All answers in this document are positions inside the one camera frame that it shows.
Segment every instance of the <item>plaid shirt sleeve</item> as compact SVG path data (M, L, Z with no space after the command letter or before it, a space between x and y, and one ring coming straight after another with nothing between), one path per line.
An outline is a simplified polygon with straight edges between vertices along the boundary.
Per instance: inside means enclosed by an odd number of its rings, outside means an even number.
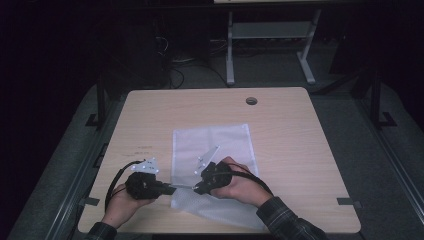
M117 231L114 227L106 223L97 222L90 229L84 240L113 240L116 234Z
M268 230L278 239L322 240L327 239L325 233L298 218L279 197L273 197L259 207L256 212Z

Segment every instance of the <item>finger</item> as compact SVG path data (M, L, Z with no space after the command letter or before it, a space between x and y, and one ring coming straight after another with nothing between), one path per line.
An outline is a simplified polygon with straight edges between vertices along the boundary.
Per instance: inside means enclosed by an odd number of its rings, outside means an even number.
M215 188L211 190L211 195L217 198L225 197L225 190L222 188Z
M137 204L139 207L149 205L153 203L156 199L143 199L143 200L137 200Z
M250 173L249 167L244 164L240 164L237 162L234 162L234 163L227 162L227 164L228 166L230 166L231 170L233 171Z
M237 164L237 162L236 162L236 161L234 161L234 159L233 159L232 157L230 157L230 156L228 156L228 157L226 157L226 158L222 159L222 161L223 161L223 162L225 162L225 163Z

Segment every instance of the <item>black wall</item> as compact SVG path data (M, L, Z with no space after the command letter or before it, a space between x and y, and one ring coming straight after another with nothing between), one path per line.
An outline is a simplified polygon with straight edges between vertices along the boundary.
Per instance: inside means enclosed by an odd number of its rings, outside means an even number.
M95 78L84 50L93 21L74 15L73 3L4 1L0 9L5 239Z

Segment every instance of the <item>dark background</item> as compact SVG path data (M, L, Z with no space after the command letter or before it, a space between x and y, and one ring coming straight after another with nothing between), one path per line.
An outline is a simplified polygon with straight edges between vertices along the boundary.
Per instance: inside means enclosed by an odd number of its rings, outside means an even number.
M422 9L419 1L386 1L352 11L329 9L323 12L320 23L326 24L316 37L340 41L335 72L349 73L364 64L378 68L383 82L397 91L424 129ZM87 10L83 1L0 3L0 239L13 227L78 104L101 74L106 81L122 81L115 92L109 89L112 96L132 88L161 88L167 81L162 71L166 59L155 54L154 36L160 28L149 21L155 14L122 17L110 9L105 14ZM194 49L205 57L202 42L221 34L218 29L225 29L226 22L201 15L192 15L199 19L191 25L198 31L181 27L192 21L167 15L174 24L167 34L180 48L193 46L187 44L192 39L203 39ZM134 39L143 45L134 47ZM149 67L122 69L140 60Z

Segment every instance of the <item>table top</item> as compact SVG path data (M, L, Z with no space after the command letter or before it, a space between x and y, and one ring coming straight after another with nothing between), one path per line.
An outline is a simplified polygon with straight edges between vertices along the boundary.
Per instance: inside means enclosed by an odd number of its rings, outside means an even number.
M254 97L258 103L248 105ZM302 217L328 233L356 233L360 223L328 142L303 88L238 88L133 91L112 135L79 230L88 232L104 214L104 198L114 176L134 160L155 157L157 180L170 182L173 130L215 125L249 125L261 179ZM127 170L119 183L131 174ZM119 231L143 233L252 233L170 207L161 196L142 207Z

